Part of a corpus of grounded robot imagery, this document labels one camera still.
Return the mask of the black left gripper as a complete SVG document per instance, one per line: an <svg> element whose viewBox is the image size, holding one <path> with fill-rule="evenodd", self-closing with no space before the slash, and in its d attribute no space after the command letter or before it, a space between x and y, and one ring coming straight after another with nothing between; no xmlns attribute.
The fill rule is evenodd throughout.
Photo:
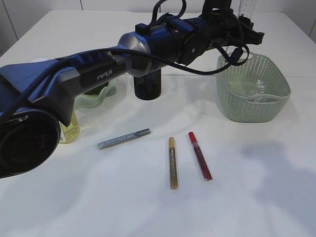
<svg viewBox="0 0 316 237"><path fill-rule="evenodd" d="M253 30L254 23L247 17L237 18L232 9L222 10L222 27L225 31L225 39L222 46L242 46L244 44L260 45L264 33Z"/></svg>

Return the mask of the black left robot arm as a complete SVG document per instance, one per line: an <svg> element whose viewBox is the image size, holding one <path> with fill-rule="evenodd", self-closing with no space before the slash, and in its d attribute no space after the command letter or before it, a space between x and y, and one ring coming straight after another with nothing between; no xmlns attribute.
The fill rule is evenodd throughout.
<svg viewBox="0 0 316 237"><path fill-rule="evenodd" d="M260 45L264 33L252 21L236 16L229 0L207 0L195 18L158 14L158 1L149 24L137 24L117 46L79 52L0 69L0 176L29 172L56 149L61 125L71 123L75 98L125 73L142 77L165 66L192 74L189 65L216 49L227 66L240 66L249 45Z"/></svg>

